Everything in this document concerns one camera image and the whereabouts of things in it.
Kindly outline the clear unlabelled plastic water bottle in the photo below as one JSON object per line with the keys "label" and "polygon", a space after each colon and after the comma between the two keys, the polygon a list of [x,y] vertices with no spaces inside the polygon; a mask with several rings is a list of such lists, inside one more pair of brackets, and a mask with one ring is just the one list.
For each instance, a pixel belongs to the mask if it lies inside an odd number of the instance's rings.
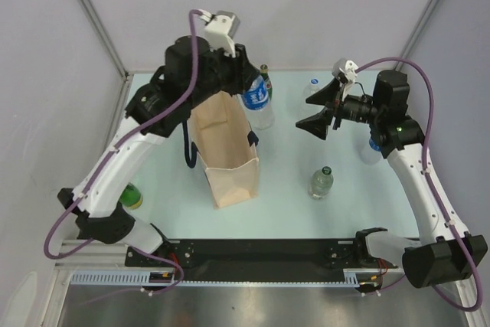
{"label": "clear unlabelled plastic water bottle", "polygon": [[317,93],[320,90],[319,80],[316,78],[312,78],[308,84],[304,87],[302,92],[302,101],[306,103],[306,100]]}

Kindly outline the blue label water bottle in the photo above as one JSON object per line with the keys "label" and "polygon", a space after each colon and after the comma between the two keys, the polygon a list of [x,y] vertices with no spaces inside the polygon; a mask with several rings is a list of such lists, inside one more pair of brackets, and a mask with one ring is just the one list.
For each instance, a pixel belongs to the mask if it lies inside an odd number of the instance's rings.
{"label": "blue label water bottle", "polygon": [[255,129],[268,129],[275,121],[270,94],[265,80],[259,75],[248,91],[241,95],[250,125]]}

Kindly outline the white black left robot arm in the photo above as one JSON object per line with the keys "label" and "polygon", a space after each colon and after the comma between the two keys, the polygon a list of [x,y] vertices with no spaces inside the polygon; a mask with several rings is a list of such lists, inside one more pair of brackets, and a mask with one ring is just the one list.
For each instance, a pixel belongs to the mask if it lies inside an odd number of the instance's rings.
{"label": "white black left robot arm", "polygon": [[125,108],[112,142],[90,174],[75,188],[62,188],[58,201],[76,215],[76,225],[104,244],[123,242],[142,251],[150,264],[163,264],[169,247],[152,224],[134,218],[119,198],[150,152],[160,146],[191,111],[219,92],[246,92],[259,71],[244,45],[235,55],[213,50],[203,38],[179,38],[165,51],[165,62]]}

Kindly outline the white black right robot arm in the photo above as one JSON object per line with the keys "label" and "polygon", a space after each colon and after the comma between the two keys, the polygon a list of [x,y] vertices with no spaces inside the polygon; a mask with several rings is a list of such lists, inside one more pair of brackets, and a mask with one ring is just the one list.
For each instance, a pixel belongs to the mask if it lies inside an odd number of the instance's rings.
{"label": "white black right robot arm", "polygon": [[306,99],[322,110],[298,121],[296,127],[326,139],[328,129],[337,129],[344,120],[367,123],[374,144],[403,187],[419,231],[418,240],[381,228],[359,231],[363,239],[353,247],[354,260],[370,267],[381,258],[402,268],[416,288],[467,280],[473,274],[471,266],[481,262],[488,246],[456,214],[423,150],[422,129],[407,114],[407,75],[382,70],[372,95],[348,95],[350,86],[345,74],[337,73],[326,87]]}

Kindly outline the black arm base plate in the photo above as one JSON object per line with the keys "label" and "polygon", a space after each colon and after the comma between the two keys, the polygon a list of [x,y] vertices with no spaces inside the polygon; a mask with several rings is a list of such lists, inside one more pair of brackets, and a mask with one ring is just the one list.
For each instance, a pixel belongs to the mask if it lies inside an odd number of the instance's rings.
{"label": "black arm base plate", "polygon": [[177,260],[184,279],[205,281],[332,281],[343,270],[381,265],[353,238],[180,239],[157,255]]}

